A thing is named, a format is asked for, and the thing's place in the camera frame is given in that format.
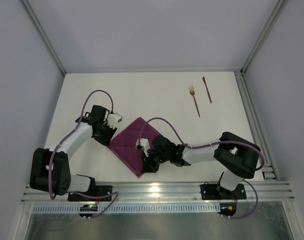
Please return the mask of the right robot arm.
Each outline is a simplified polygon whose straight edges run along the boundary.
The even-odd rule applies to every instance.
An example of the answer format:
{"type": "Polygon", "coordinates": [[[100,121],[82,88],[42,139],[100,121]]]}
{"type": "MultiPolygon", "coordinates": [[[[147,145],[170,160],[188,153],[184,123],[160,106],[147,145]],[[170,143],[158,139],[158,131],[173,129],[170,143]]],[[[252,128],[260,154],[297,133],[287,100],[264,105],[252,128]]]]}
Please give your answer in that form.
{"type": "Polygon", "coordinates": [[[142,173],[155,173],[165,162],[177,167],[219,162],[226,170],[221,174],[215,190],[225,200],[235,196],[235,189],[242,180],[254,178],[258,160],[264,165],[261,149],[231,132],[224,132],[218,140],[204,145],[175,144],[158,135],[150,146],[147,139],[139,138],[136,149],[142,151],[142,173]]]}

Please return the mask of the purple satin napkin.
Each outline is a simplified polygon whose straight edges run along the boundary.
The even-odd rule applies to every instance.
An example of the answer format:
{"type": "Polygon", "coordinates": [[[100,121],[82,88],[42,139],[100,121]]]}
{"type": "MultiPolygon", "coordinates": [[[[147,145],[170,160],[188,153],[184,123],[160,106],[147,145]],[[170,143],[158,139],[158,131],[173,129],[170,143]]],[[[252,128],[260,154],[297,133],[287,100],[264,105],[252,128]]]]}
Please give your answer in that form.
{"type": "Polygon", "coordinates": [[[144,128],[142,139],[147,139],[149,143],[160,135],[151,125],[144,125],[146,121],[138,117],[109,143],[108,149],[137,177],[144,173],[156,173],[157,169],[152,169],[142,160],[142,150],[136,149],[136,141],[139,138],[141,128],[144,128]]]}

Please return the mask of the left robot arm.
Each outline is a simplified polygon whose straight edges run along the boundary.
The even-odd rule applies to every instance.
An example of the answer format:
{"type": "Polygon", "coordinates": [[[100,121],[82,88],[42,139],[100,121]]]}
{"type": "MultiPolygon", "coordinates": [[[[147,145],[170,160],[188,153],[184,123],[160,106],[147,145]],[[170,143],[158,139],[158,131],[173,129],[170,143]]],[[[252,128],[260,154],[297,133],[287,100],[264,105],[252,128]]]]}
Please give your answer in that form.
{"type": "Polygon", "coordinates": [[[30,187],[54,197],[76,192],[95,195],[93,177],[71,174],[70,158],[88,140],[108,146],[122,116],[105,107],[94,105],[90,112],[76,119],[76,125],[60,142],[50,148],[37,148],[33,154],[30,187]]]}

